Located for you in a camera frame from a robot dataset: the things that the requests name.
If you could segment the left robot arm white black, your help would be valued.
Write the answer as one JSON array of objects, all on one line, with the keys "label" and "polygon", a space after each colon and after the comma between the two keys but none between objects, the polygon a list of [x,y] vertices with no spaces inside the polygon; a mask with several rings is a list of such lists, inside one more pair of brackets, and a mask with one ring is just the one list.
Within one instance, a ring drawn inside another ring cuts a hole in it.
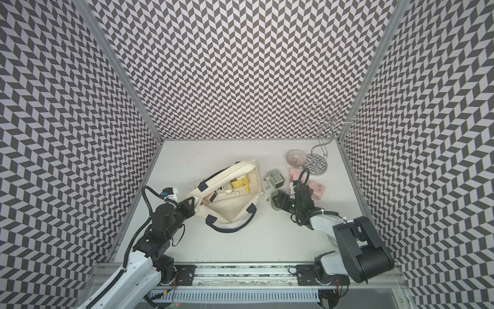
[{"label": "left robot arm white black", "polygon": [[122,265],[80,308],[134,308],[159,283],[174,281],[174,259],[165,255],[185,220],[195,215],[195,198],[179,202],[171,187],[142,188],[149,217],[126,248]]}]

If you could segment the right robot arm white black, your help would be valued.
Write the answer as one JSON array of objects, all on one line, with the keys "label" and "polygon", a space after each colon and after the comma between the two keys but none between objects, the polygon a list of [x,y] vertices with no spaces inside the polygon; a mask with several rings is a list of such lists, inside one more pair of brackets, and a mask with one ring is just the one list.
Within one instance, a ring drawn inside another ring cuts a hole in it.
[{"label": "right robot arm white black", "polygon": [[318,255],[310,275],[319,285],[342,285],[343,278],[355,283],[368,282],[395,268],[392,254],[372,221],[366,216],[346,220],[335,211],[317,207],[311,197],[309,169],[301,171],[289,193],[272,194],[271,206],[290,213],[299,227],[326,234],[334,250]]}]

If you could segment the cream canvas tote bag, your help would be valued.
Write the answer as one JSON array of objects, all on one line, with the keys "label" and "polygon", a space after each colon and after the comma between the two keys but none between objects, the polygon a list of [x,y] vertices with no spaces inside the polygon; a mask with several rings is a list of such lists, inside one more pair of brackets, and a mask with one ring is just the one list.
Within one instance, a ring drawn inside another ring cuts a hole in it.
[{"label": "cream canvas tote bag", "polygon": [[[243,187],[234,189],[230,183],[242,175],[247,175],[250,181],[249,193]],[[232,234],[244,229],[255,218],[263,194],[258,163],[247,160],[196,183],[187,196],[195,199],[195,215],[204,218],[206,225],[219,233]]]}]

